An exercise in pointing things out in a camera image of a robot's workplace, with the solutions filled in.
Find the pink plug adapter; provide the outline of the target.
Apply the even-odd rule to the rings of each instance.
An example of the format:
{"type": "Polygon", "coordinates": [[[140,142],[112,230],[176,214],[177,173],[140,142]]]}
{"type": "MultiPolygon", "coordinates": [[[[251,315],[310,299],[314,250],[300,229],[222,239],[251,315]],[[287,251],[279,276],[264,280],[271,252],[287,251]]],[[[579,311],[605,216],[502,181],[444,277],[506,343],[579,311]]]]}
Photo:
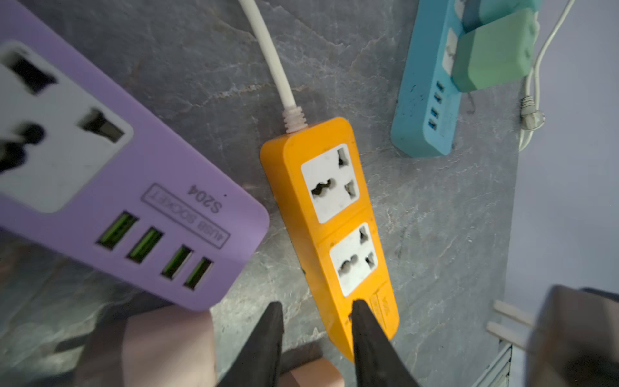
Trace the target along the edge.
{"type": "Polygon", "coordinates": [[[92,331],[73,386],[215,386],[209,311],[166,306],[92,331]]]}

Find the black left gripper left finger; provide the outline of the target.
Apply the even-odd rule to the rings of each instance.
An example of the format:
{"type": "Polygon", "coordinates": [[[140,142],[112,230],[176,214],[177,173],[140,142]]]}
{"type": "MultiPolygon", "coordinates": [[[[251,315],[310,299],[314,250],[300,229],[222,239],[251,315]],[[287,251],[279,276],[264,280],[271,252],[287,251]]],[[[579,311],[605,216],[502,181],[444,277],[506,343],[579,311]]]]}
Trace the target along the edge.
{"type": "Polygon", "coordinates": [[[218,386],[277,386],[284,335],[280,302],[271,302],[218,386]]]}

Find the teal power strip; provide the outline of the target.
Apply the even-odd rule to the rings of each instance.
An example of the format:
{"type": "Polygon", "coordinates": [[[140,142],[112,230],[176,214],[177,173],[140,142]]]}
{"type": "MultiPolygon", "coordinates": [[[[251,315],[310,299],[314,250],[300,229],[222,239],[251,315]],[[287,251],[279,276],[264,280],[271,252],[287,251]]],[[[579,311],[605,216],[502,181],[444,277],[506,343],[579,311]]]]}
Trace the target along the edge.
{"type": "Polygon", "coordinates": [[[463,1],[419,3],[391,127],[392,144],[410,157],[452,150],[462,93],[451,74],[463,16],[463,1]]]}

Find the orange power strip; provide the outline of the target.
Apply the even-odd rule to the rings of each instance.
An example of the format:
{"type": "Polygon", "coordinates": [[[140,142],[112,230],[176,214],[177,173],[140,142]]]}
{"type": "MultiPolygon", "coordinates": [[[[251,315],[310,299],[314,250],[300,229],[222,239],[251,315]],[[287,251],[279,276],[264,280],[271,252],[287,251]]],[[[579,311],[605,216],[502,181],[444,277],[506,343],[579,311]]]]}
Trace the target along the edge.
{"type": "Polygon", "coordinates": [[[398,305],[351,124],[334,118],[269,140],[260,161],[333,345],[354,361],[357,299],[393,338],[398,305]]]}

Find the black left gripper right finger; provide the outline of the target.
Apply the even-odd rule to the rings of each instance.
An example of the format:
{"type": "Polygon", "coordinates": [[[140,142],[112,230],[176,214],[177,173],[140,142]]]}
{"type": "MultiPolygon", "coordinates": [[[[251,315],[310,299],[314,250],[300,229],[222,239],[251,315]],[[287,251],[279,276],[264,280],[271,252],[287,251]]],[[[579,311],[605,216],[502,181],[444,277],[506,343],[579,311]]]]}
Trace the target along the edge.
{"type": "Polygon", "coordinates": [[[351,321],[358,386],[420,386],[363,299],[352,303],[351,321]]]}

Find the purple power strip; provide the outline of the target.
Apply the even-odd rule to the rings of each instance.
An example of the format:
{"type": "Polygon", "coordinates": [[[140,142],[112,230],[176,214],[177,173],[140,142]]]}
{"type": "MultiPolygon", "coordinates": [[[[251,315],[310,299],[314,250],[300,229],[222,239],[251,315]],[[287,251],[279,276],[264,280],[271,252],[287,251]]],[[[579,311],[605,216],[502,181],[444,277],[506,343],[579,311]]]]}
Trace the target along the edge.
{"type": "Polygon", "coordinates": [[[266,208],[16,1],[1,4],[1,227],[192,311],[266,208]]]}

